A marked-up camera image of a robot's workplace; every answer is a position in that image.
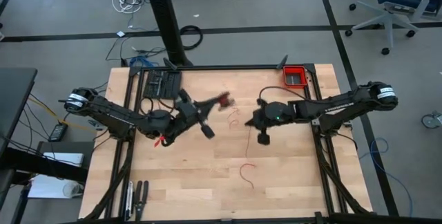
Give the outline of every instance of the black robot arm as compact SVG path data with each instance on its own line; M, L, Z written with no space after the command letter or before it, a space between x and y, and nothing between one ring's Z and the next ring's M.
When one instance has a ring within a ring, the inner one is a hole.
M67 112L90 116L107 126L114 138L125 140L131 137L136 128L147 138L161 136L162 145L165 147L173 144L181 133L195 124L201 125L201 130L207 138L212 138L215 134L206 123L211 109L216 104L220 104L221 109L233 104L233 100L229 99L229 93L222 93L202 102L193 101L184 89L178 95L174 104L174 109L178 111L176 116L165 110L149 111L146 115L141 115L108 101L91 88L74 89L67 100L60 102L65 103L64 108Z
M296 100L287 104L267 103L257 100L260 109L253 112L253 118L246 125L261 130L260 144L269 144L266 131L269 127L291 123L308 123L318 119L320 132L332 135L347 121L370 111L391 111L398 104L393 88L382 82L369 82L353 91L329 97L324 100Z

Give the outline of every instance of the red container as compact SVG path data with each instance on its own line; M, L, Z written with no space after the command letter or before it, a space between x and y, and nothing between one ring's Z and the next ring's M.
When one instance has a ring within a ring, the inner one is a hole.
M303 66L285 66L284 83L288 88L305 88L307 79Z

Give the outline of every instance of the blue cable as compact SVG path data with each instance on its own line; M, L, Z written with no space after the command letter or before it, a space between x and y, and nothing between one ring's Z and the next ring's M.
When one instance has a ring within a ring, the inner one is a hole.
M149 67L149 68L160 65L157 62L148 61L146 55L138 55L136 57L132 57L131 61L129 62L129 66L134 66L136 62L141 62L143 67Z
M383 141L386 145L387 148L384 151L373 151L373 145L376 143L377 140ZM365 153L364 155L362 155L360 159L364 158L366 155L370 154L370 156L372 157L373 163L381 170L383 171L385 174L387 174L387 176L393 178L396 182L398 182L400 185L402 185L403 189L405 189L405 191L407 192L408 195L408 200L410 202L410 212L409 212L409 216L412 217L413 216L413 199L412 196L410 194L410 192L408 191L407 187L395 176L391 175L390 173L386 172L374 159L373 157L373 153L379 153L379 154L384 154L387 153L387 151L390 149L390 146L388 145L388 142L385 140L385 138L375 138L371 144L370 144L370 152Z

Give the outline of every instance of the wooden table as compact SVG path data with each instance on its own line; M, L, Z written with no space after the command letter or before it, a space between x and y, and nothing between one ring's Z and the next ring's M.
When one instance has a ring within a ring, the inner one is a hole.
M216 136L207 140L200 127L192 127L170 147L154 147L154 140L135 136L131 180L149 180L149 198L142 220L189 220L221 218L285 218L327 215L324 193L310 124L290 124L268 130L271 144L257 143L258 131L243 125L257 109L256 98L265 86L282 86L282 71L184 71L182 87L194 100L204 100L230 91L235 109L214 109L209 125ZM317 64L316 73L323 97L340 93L331 64ZM110 73L106 97L123 105L128 68L114 68ZM131 108L134 107L137 78L134 80ZM269 89L268 101L286 102L298 98L288 92ZM149 109L150 102L142 102ZM339 131L352 136L349 129ZM99 138L100 143L106 136ZM369 196L351 140L336 136L333 143L340 177L354 198L371 210ZM107 142L93 155L79 217L94 208L107 190L116 142ZM336 190L330 181L335 209ZM117 214L121 189L115 194Z

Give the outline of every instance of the floor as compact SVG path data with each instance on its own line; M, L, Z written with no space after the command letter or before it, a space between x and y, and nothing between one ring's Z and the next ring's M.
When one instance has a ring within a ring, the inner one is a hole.
M442 97L442 61L439 45L442 24L428 24L415 37L405 37L406 30L395 30L395 49L384 57L383 30L360 30L351 37L344 35L348 25L371 17L362 8L350 12L348 5L357 0L173 0L180 26L193 24L215 29L204 36L201 46L187 52L198 65L276 64L286 54L290 63L331 63L342 91L350 89L352 74L359 84L382 81L391 84L399 96L394 111L369 113L374 137L388 141L390 150L382 154L387 172L407 187L413 202L413 216L442 218L440 181L442 159L440 130L430 130L420 122L422 115L440 109ZM361 0L377 5L376 0ZM328 4L331 10L326 11ZM33 93L58 115L65 111L58 99L66 98L79 86L103 84L118 61L105 61L118 31L129 32L130 15L115 12L111 0L3 0L0 4L1 30L7 39L0 43L0 66L35 67L38 69ZM145 5L134 14L132 24L147 30L156 23L151 7ZM198 37L183 36L185 44ZM342 40L343 46L338 49ZM162 46L159 37L134 37L123 47L123 56L133 55L131 46L150 49ZM119 45L110 53L119 57ZM160 62L160 56L153 61ZM46 112L30 105L48 131L56 124ZM87 124L85 118L69 121ZM38 122L32 126L41 130ZM368 151L367 123L354 121L354 137L359 154ZM69 129L66 140L89 141L93 134ZM29 130L19 125L13 136L30 144ZM34 134L33 147L42 141ZM382 151L385 145L380 142ZM387 214L381 186L373 162L361 160L374 211ZM402 186L389 178L398 212L408 216L410 203ZM9 222L17 204L20 186L9 191L0 219ZM22 223L63 223L77 218L81 201L30 200Z

